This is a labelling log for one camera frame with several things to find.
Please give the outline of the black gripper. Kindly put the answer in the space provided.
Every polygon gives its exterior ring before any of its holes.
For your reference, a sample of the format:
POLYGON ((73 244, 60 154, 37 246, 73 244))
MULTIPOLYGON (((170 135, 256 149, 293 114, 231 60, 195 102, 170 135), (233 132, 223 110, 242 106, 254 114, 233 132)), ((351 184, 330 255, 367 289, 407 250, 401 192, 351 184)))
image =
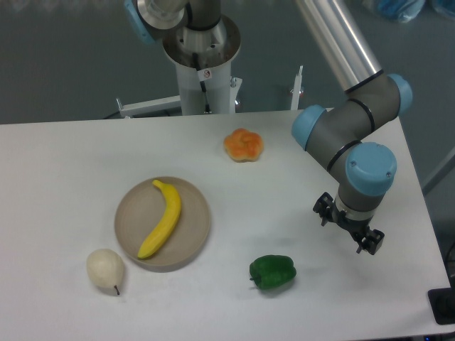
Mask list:
POLYGON ((340 197, 333 199, 329 193, 324 192, 315 202, 313 211, 321 218, 321 226, 335 222, 346 231, 356 232, 353 239, 358 244, 357 254, 366 251, 370 255, 375 255, 382 246, 385 234, 380 230, 367 228, 374 216, 374 210, 354 210, 340 197))

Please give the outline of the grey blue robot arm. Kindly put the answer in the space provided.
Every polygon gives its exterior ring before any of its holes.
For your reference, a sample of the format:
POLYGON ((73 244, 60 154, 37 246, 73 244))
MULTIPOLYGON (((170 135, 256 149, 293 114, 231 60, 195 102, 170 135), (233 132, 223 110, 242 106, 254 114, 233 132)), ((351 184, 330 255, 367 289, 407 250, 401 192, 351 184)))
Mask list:
MULTIPOLYGON (((307 107, 292 124, 296 142, 339 184, 336 196, 314 205, 322 222, 347 231, 359 250, 375 254, 384 234, 370 221, 397 170, 386 146, 365 138, 405 112, 412 89, 399 75, 386 75, 342 1, 299 1, 299 10, 323 56, 347 95, 334 109, 307 107)), ((235 111, 235 78, 230 64, 240 50, 237 26, 222 15, 219 1, 125 1, 124 9, 145 43, 161 40, 176 66, 183 114, 235 111)))

